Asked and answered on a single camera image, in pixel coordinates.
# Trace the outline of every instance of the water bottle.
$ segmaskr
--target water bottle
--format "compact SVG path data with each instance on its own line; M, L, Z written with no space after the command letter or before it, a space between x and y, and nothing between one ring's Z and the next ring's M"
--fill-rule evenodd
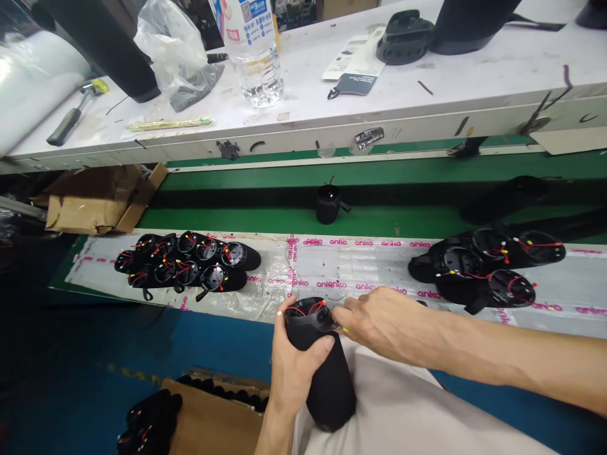
M254 107L283 95L270 0L209 0L242 94Z

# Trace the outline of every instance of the tag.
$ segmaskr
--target tag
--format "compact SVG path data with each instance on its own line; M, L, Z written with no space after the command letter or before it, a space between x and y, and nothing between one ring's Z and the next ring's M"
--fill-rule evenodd
M340 51L333 59L333 62L322 74L323 80L339 80L343 72L346 70L350 61L357 52L367 43L369 35L356 35L350 38L348 44Z
M366 146L382 139L383 137L383 128L371 128L370 130L363 131L361 134L357 135L354 140L356 141L356 146L359 148L359 150L362 150Z
M386 27L377 27L361 50L352 56L335 88L338 93L369 94L386 66L375 56L377 43L385 31Z

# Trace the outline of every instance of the cardboard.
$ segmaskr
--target cardboard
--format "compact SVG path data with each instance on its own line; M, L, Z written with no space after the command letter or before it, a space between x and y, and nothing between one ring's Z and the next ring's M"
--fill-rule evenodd
M377 0L317 0L318 20L326 21L377 7Z
M66 171L43 194L33 198L48 207L46 229L103 235L135 229L168 170L158 164L147 179L139 165Z
M169 455L253 454L263 414L170 379L161 387L183 398Z

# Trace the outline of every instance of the white workbench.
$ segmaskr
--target white workbench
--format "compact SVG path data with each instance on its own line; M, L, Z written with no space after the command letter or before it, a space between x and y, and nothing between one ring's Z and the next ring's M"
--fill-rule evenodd
M327 100L335 83L322 81L322 72L350 37L387 23L404 9L419 9L423 18L436 21L441 3L406 0L281 34L285 95L265 110L247 104L229 63L213 91L179 114L164 97L145 104L128 98L116 106L125 94L108 81L110 93L90 102L66 143L52 147L46 138L78 104L80 94L74 94L8 154L13 164L0 164L0 173L217 157L216 142L226 139L238 142L241 155L261 140L265 144L255 148L256 154L316 149L316 141L320 149L346 147L371 126L384 128L383 143L463 138L470 127L474 136L513 133L549 90L551 99L565 90L565 64L573 89L545 111L551 121L542 131L607 124L607 32L573 21L586 0L523 0L517 13L567 26L554 33L506 25L480 51L461 56L429 52L415 63L385 67L366 97ZM599 116L580 124L585 114ZM202 116L214 118L214 124L139 134L125 130L141 117ZM465 128L455 136L466 116Z

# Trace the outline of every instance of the white plastic roll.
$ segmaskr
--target white plastic roll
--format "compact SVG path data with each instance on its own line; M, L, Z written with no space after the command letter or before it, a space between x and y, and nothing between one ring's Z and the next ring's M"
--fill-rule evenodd
M85 58L63 38L45 30L0 47L0 156L89 75Z

